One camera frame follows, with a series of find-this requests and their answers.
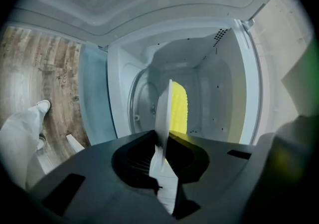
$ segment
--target white shoe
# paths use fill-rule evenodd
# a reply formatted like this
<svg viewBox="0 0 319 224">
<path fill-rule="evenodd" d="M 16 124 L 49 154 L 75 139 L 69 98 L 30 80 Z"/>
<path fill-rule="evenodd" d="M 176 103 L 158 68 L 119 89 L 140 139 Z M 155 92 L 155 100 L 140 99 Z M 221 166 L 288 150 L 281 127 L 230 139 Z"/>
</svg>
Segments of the white shoe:
<svg viewBox="0 0 319 224">
<path fill-rule="evenodd" d="M 38 143 L 38 146 L 36 146 L 36 151 L 43 149 L 45 144 L 46 144 L 46 139 L 44 137 L 39 136 L 39 139 L 40 139 L 40 141 Z"/>
<path fill-rule="evenodd" d="M 48 100 L 42 100 L 37 103 L 37 106 L 39 106 L 41 110 L 47 113 L 51 107 L 51 103 Z"/>
</svg>

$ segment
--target white pants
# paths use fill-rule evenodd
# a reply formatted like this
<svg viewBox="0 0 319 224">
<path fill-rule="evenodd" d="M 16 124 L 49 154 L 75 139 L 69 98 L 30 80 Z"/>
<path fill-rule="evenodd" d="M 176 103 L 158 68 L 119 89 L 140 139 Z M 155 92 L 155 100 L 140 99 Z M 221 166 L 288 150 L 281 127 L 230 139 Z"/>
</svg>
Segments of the white pants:
<svg viewBox="0 0 319 224">
<path fill-rule="evenodd" d="M 0 130 L 0 157 L 12 181 L 25 189 L 28 163 L 39 143 L 45 112 L 38 106 L 10 116 Z"/>
</svg>

